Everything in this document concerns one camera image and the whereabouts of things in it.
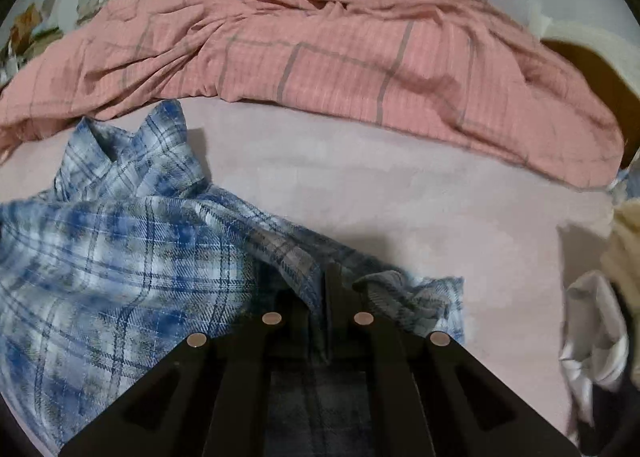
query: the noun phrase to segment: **flannel shirt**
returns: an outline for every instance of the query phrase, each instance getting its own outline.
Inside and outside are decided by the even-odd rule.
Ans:
[[[613,204],[618,205],[629,199],[640,198],[640,150],[629,163],[629,166],[618,172],[609,190],[613,195]]]
[[[52,187],[0,204],[0,392],[53,453],[192,332],[291,288],[322,328],[322,274],[374,310],[462,339],[462,280],[417,279],[208,182],[178,101],[136,133],[83,118]]]

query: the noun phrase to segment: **pink blanket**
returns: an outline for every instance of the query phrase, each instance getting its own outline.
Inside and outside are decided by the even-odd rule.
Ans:
[[[447,141],[575,186],[616,174],[614,116],[484,0],[111,0],[0,96],[0,155],[79,116],[219,95]]]

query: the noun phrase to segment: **wrinkled fabric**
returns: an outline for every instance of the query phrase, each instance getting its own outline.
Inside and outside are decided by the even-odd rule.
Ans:
[[[74,118],[219,95],[450,142],[581,187],[615,178],[615,117],[485,0],[110,0],[0,95],[0,160]]]
[[[614,204],[640,198],[640,150],[636,152],[629,166],[618,172],[609,190]]]
[[[602,271],[622,295],[635,330],[640,327],[640,199],[631,199],[614,210]],[[631,381],[640,389],[640,336],[636,336]]]
[[[271,373],[263,457],[374,457],[374,441],[366,373]]]
[[[562,372],[578,406],[578,417],[594,426],[593,389],[620,389],[629,338],[611,283],[591,271],[572,283],[566,298],[566,339],[560,354]]]
[[[49,190],[0,204],[0,392],[52,452],[188,334],[219,336],[279,290],[325,323],[323,268],[374,311],[462,339],[462,280],[401,269],[209,183],[177,101],[137,133],[83,119]]]
[[[640,390],[631,382],[630,375],[637,333],[625,301],[615,288],[613,291],[629,337],[629,352],[621,362],[624,371],[615,390],[593,384],[593,423],[577,419],[578,448],[585,456],[626,457],[640,453]]]

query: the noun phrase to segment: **bed sheet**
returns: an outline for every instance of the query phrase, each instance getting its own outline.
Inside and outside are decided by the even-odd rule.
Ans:
[[[599,265],[604,192],[362,123],[218,98],[181,100],[212,181],[421,275],[465,278],[466,348],[563,433],[562,286]],[[114,120],[135,130],[151,105]],[[47,188],[70,136],[21,145],[0,201]]]

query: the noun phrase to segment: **metal screw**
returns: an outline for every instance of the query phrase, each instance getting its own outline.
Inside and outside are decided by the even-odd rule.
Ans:
[[[202,347],[207,342],[207,335],[202,334],[201,332],[194,332],[193,334],[189,334],[187,338],[187,345],[190,347]]]
[[[358,325],[371,325],[373,323],[373,315],[369,312],[357,312],[353,315],[353,321]]]
[[[431,340],[431,343],[437,345],[438,347],[446,347],[451,341],[449,335],[446,332],[441,331],[432,332],[431,336],[429,336],[429,339]]]
[[[262,323],[265,325],[277,325],[282,321],[282,315],[277,312],[268,312],[262,315]]]

